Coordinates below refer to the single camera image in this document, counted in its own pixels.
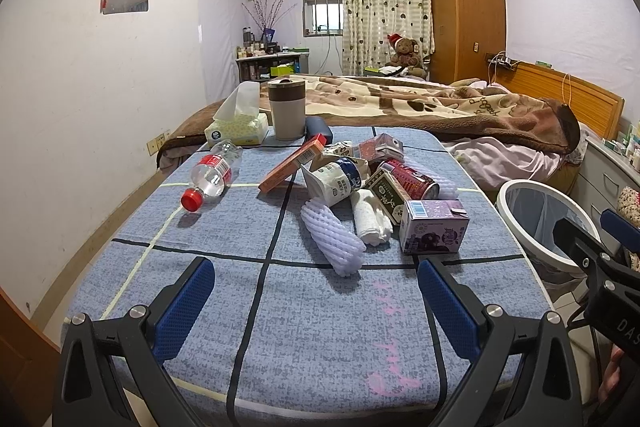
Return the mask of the right hand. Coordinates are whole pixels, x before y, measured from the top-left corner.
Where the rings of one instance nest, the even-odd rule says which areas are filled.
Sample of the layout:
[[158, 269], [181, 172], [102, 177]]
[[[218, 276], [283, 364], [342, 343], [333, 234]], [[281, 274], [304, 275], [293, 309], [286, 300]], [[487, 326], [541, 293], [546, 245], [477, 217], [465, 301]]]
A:
[[604, 370], [602, 383], [598, 390], [598, 400], [600, 404], [605, 403], [610, 393], [615, 389], [620, 381], [620, 359], [623, 358], [624, 351], [617, 347], [612, 346], [610, 361]]

